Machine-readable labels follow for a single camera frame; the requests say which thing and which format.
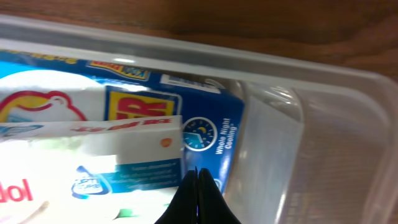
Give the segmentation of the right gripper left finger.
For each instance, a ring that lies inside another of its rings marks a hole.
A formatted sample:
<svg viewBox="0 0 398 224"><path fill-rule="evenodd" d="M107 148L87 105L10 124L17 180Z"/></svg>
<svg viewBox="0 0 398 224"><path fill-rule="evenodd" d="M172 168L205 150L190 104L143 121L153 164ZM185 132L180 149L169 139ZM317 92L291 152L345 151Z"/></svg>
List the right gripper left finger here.
<svg viewBox="0 0 398 224"><path fill-rule="evenodd" d="M189 170L172 201L155 224L196 224L198 211L198 171Z"/></svg>

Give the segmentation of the clear plastic container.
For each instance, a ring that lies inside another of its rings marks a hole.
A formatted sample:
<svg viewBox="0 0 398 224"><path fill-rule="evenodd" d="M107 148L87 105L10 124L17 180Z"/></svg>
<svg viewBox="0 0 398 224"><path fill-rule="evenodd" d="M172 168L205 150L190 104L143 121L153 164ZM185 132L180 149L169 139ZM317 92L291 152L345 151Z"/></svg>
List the clear plastic container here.
<svg viewBox="0 0 398 224"><path fill-rule="evenodd" d="M225 196L243 223L387 223L393 217L397 84L386 77L5 15L1 47L233 82L246 110Z"/></svg>

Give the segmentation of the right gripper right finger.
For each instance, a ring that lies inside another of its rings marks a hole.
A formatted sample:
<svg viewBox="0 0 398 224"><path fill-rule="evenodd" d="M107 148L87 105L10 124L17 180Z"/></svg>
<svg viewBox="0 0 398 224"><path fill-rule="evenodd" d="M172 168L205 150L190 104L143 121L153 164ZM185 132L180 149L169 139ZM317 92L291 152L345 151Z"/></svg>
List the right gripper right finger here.
<svg viewBox="0 0 398 224"><path fill-rule="evenodd" d="M241 224L229 209L210 171L202 168L198 174L198 223Z"/></svg>

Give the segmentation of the blue Kool Fever box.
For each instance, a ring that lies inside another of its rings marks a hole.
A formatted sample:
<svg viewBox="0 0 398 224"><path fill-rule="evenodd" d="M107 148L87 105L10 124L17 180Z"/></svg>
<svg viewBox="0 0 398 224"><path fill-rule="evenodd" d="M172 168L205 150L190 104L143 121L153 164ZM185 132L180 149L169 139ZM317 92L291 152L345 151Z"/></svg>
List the blue Kool Fever box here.
<svg viewBox="0 0 398 224"><path fill-rule="evenodd" d="M184 164L224 190L244 103L226 90L116 63L1 50L1 121L182 117Z"/></svg>

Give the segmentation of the white green medicine box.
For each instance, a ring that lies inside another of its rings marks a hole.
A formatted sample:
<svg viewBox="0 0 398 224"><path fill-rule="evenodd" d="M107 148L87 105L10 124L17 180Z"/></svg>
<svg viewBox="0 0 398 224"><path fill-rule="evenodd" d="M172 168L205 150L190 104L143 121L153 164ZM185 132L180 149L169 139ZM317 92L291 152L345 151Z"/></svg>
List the white green medicine box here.
<svg viewBox="0 0 398 224"><path fill-rule="evenodd" d="M2 223L154 223L182 179L179 116L3 123Z"/></svg>

